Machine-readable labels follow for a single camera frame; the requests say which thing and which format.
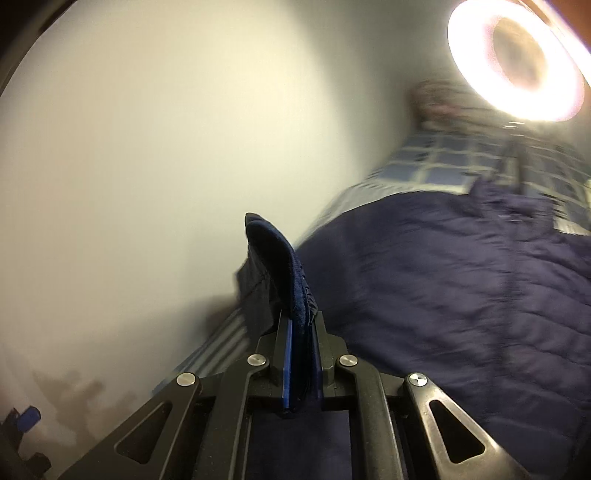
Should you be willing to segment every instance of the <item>blue cloth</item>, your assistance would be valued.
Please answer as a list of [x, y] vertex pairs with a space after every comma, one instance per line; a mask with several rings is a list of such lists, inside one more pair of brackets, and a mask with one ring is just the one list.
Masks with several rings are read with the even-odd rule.
[[[298, 250], [351, 353], [426, 373], [541, 479], [564, 474], [591, 404], [591, 239], [552, 217], [548, 200], [477, 180], [361, 206]], [[277, 422], [255, 419], [249, 478], [350, 478], [346, 414]]]
[[311, 378], [310, 325], [317, 307], [300, 261], [279, 230], [254, 213], [246, 214], [248, 257], [237, 273], [241, 308], [252, 343], [277, 327], [287, 310], [293, 323], [290, 379], [284, 405], [293, 410], [304, 399]]

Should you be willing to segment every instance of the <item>black mount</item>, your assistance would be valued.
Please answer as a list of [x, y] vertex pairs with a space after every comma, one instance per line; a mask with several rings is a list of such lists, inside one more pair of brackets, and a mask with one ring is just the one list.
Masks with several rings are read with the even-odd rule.
[[39, 480], [51, 468], [42, 453], [34, 453], [27, 460], [18, 454], [22, 437], [41, 420], [37, 408], [28, 407], [23, 413], [13, 408], [0, 424], [0, 478], [7, 480]]
[[[287, 322], [223, 374], [170, 382], [60, 480], [244, 479], [253, 412], [285, 413]], [[313, 343], [322, 408], [349, 411], [354, 480], [530, 478], [428, 378], [386, 375], [349, 355], [321, 312]]]

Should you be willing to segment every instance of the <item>white wall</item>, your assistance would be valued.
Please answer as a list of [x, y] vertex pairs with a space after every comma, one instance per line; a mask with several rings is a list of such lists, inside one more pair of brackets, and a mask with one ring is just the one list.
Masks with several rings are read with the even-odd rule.
[[243, 215], [296, 241], [411, 120], [356, 2], [79, 0], [0, 98], [0, 413], [51, 478], [231, 303]]

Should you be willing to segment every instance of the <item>navy blue jacket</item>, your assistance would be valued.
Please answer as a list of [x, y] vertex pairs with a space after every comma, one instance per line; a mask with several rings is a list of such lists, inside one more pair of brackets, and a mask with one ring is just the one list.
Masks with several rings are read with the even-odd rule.
[[[484, 180], [393, 195], [298, 256], [351, 353], [424, 372], [536, 478], [564, 474], [589, 429], [591, 239], [555, 230], [549, 201]], [[252, 478], [350, 478], [346, 416], [306, 415], [255, 423]]]

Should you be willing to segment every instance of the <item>silver screw head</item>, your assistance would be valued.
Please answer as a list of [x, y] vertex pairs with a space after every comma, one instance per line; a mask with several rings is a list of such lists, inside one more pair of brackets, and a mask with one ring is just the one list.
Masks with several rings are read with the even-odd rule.
[[415, 387], [424, 387], [425, 385], [427, 385], [427, 377], [418, 372], [410, 374], [407, 378], [408, 381]]
[[193, 385], [196, 380], [197, 377], [190, 372], [185, 372], [177, 377], [177, 383], [181, 387], [189, 387], [190, 385]]
[[357, 365], [357, 357], [354, 355], [342, 355], [339, 358], [339, 363], [343, 365], [343, 367], [354, 367]]
[[260, 367], [261, 365], [265, 365], [267, 359], [264, 355], [261, 355], [260, 353], [255, 353], [248, 357], [246, 361], [249, 365], [252, 365], [253, 367]]

